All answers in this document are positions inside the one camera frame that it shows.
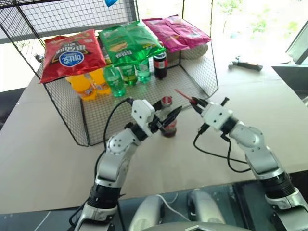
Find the chip bag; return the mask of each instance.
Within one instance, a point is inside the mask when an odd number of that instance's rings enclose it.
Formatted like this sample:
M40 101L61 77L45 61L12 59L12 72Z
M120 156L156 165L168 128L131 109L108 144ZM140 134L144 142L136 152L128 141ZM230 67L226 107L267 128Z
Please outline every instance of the chip bag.
M106 66L93 29L70 37L56 36L45 43L41 83L82 75Z
M107 28L99 37L114 66L137 65L166 50L139 21Z
M177 15L144 19L143 22L170 52L192 49L211 41L206 33Z

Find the plastic bottle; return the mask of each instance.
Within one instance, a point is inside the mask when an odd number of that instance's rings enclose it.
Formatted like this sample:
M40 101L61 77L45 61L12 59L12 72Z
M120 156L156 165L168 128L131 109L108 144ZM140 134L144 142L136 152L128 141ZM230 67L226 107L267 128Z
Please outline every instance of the plastic bottle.
M138 80L142 83L147 83L151 79L149 59L143 60L139 65L136 65Z
M103 75L103 69L99 68L95 71L89 72L90 77L92 78L94 85L96 87L97 93L100 95L110 95L111 89L108 86L104 75Z
M127 85L135 86L137 82L135 66L134 65L126 65L120 67L123 80Z
M165 96L161 100L162 102L162 110L160 111L159 118L161 120L167 119L168 114L172 111L171 105L172 105L172 97L171 96ZM177 120L173 120L168 126L164 127L164 130L162 131L162 135L165 137L173 137L175 136L177 132Z
M69 76L66 80L71 83L72 88L82 98L82 100L95 100L96 89L91 81L84 75Z
M166 52L153 57L154 75L158 79L163 79L167 76L168 60Z
M110 65L105 67L103 71L113 96L121 97L125 95L126 89L119 70Z

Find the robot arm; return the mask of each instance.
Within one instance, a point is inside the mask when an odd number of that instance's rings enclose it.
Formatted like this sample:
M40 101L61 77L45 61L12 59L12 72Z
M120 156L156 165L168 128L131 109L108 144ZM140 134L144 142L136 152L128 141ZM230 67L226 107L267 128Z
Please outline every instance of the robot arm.
M87 220L99 222L102 231L114 230L111 220L117 211L117 202L131 157L143 140L171 123L181 111L179 107L167 119L160 121L155 115L155 111L161 108L159 103L153 107L146 100L133 101L131 115L137 123L127 124L123 131L109 139L106 153L98 162L94 185L75 231L92 230L91 225L88 227Z
M223 107L228 100L226 98L222 104L217 104L192 97L193 108L205 121L199 133L213 127L216 131L222 131L223 135L228 134L230 138L235 139L244 151L254 176L261 182L267 202L280 210L296 208L295 211L301 207L306 217L303 222L308 228L308 205L302 194L293 186L273 151L266 146L263 133L257 128L246 126L233 117L231 110Z

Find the green snack bag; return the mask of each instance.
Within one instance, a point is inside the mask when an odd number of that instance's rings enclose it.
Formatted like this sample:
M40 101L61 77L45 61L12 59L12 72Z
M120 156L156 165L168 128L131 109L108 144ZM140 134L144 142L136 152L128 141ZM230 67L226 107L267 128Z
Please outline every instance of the green snack bag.
M139 21L107 28L99 36L114 66L138 65L166 50Z

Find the beige tabletop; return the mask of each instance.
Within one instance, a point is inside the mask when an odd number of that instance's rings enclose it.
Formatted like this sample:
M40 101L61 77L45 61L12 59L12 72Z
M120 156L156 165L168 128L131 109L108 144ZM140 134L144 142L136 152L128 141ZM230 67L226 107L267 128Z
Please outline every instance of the beige tabletop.
M266 144L288 172L307 169L308 109L272 68L260 73L217 64L219 90L211 100L230 98L226 107L244 123L263 131ZM126 198L205 185L253 179L251 172L232 172L226 160L193 148L202 125L187 109L178 131L168 139L156 133L137 149L122 193ZM227 143L209 129L198 145L226 155ZM0 132L0 214L80 205L89 195L94 163L103 145L78 146L42 85L34 78ZM232 157L244 160L233 144ZM234 163L234 167L245 168Z

